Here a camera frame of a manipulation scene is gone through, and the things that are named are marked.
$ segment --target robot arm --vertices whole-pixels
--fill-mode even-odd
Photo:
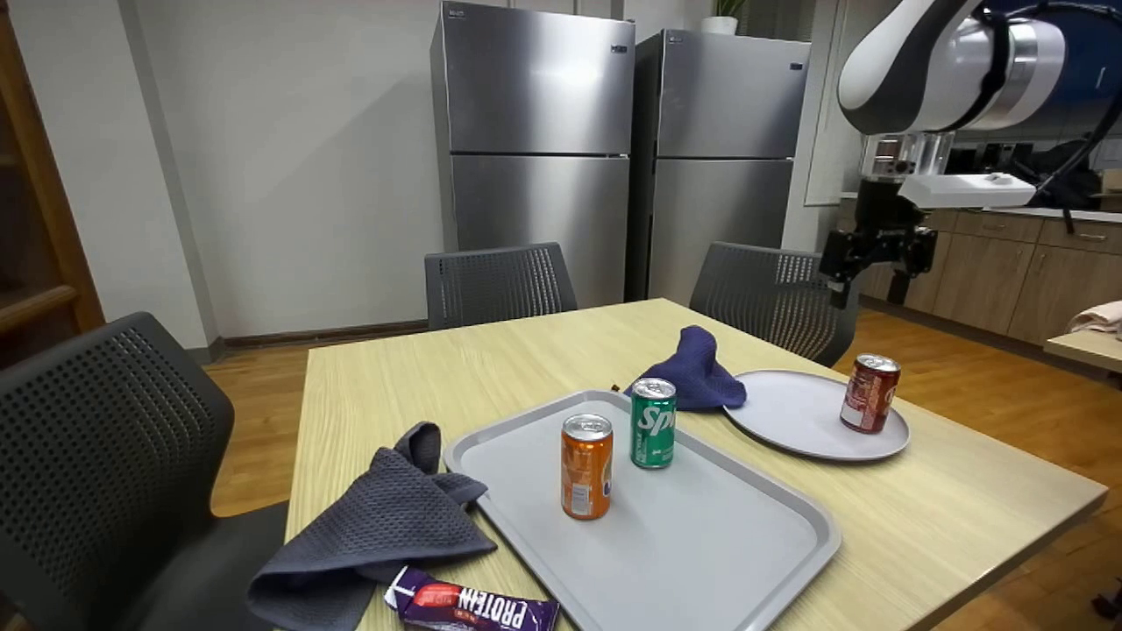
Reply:
[[[871,262],[893,262],[892,297],[928,272],[936,231],[921,227],[920,211],[1024,207],[1036,196],[1013,175],[943,175],[948,134],[1057,139],[1119,115],[1119,33],[1045,21],[1047,0],[1036,5],[1036,18],[978,9],[982,0],[902,0],[842,68],[839,107],[871,137],[872,159],[863,164],[854,227],[832,231],[822,259],[839,304]]]

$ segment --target candy wrapper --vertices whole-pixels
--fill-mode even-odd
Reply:
[[[438,581],[417,569],[401,569],[382,599],[403,627],[424,631],[554,631],[561,621],[554,602]]]

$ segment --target refrigerator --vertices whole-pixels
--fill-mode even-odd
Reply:
[[[706,33],[634,49],[628,297],[690,303],[712,242],[781,242],[808,56]]]
[[[430,80],[444,249],[561,242],[579,304],[622,303],[631,21],[444,5]]]

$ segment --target black chair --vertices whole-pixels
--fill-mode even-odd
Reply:
[[[575,310],[556,242],[424,256],[428,328],[471,328]]]
[[[249,579],[283,506],[210,515],[233,402],[127,316],[0,371],[0,595],[30,627],[264,627]]]
[[[818,365],[833,365],[853,345],[859,293],[833,310],[818,259],[814,254],[715,242],[690,310]]]

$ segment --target can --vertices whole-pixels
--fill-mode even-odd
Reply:
[[[631,387],[631,462],[667,471],[674,462],[678,390],[667,378]]]
[[[561,425],[561,510],[572,518],[603,518],[611,510],[615,433],[598,413]]]
[[[859,356],[844,387],[842,425],[881,435],[902,367],[882,356]]]

